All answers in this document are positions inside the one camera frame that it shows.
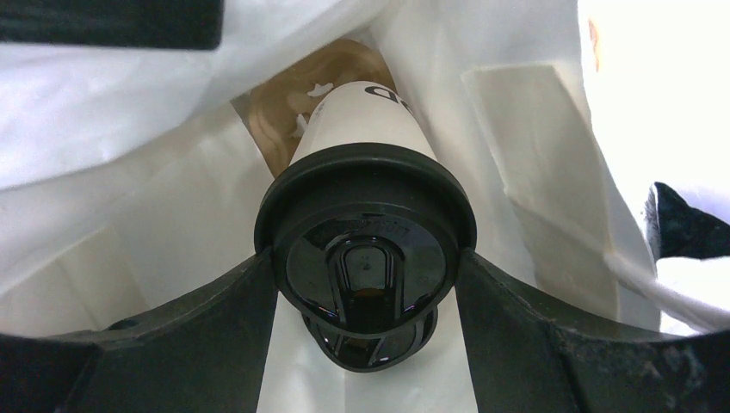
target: black plastic lid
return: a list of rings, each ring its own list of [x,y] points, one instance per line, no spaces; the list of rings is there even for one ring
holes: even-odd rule
[[[335,146],[290,166],[264,197],[255,231],[257,251],[273,246],[281,292],[326,353],[327,335],[340,337],[345,350],[328,355],[355,371],[387,367],[425,344],[459,252],[475,239],[454,177],[420,153],[383,144]],[[405,342],[401,355],[376,357]]]

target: white plastic bag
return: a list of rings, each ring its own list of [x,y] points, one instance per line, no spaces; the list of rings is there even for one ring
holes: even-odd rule
[[[579,22],[573,0],[231,0],[216,52],[0,46],[0,90],[15,97],[3,99],[0,114],[0,328],[28,335],[104,328],[252,254],[253,220],[272,178],[226,102],[345,35],[383,54],[437,159],[466,190],[477,252],[587,311],[658,328],[656,308],[621,286],[603,260],[610,247],[643,265],[648,250],[588,127]],[[542,88],[520,95],[529,82]],[[500,102],[525,110],[500,123],[493,116]],[[564,129],[514,133],[526,120],[545,125],[538,115],[546,105],[559,109],[553,114]],[[535,148],[543,138],[564,145],[562,130],[578,131],[570,142],[579,146],[572,152],[579,168],[570,176],[600,211],[557,196],[572,194],[576,182],[558,179],[567,176],[555,162],[558,146]],[[520,145],[530,150],[520,155]],[[575,215],[551,215],[562,207]],[[550,237],[560,238],[556,250]],[[92,244],[107,245],[124,270],[106,271],[93,259],[101,253],[86,249]],[[571,255],[575,245],[582,249]],[[80,291],[93,282],[79,274],[119,283]],[[65,301],[60,288],[15,289],[39,275],[56,277]],[[104,312],[97,295],[119,291],[129,306]],[[18,292],[25,295],[14,298]],[[28,299],[47,306],[23,307]],[[84,305],[53,306],[74,299]],[[453,294],[439,311],[422,351],[362,375],[332,364],[281,298],[259,411],[475,412]],[[82,322],[53,321],[71,319]]]
[[[655,182],[730,223],[730,163],[723,143],[730,82],[719,52],[727,43],[724,9],[711,1],[585,0],[585,11],[596,24],[600,63],[596,73],[591,54],[585,70],[593,128],[644,237],[656,242],[647,233],[646,209]],[[718,292],[730,285],[723,277],[727,260],[660,259],[657,282],[637,280],[647,268],[626,271],[625,281],[637,280],[634,287],[667,311],[663,331],[726,329],[730,299]]]

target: black fabric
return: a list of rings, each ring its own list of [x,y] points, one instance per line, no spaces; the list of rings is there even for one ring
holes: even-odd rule
[[[662,182],[655,182],[659,258],[707,259],[730,256],[730,225],[687,204]]]

